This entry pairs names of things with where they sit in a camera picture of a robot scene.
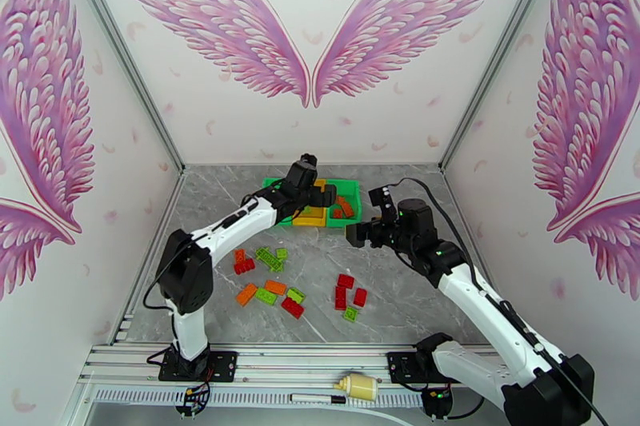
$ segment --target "glue bottle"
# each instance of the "glue bottle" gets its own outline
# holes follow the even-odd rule
[[[375,400],[378,395],[378,382],[373,377],[351,373],[334,384],[334,388],[346,391],[354,399]]]

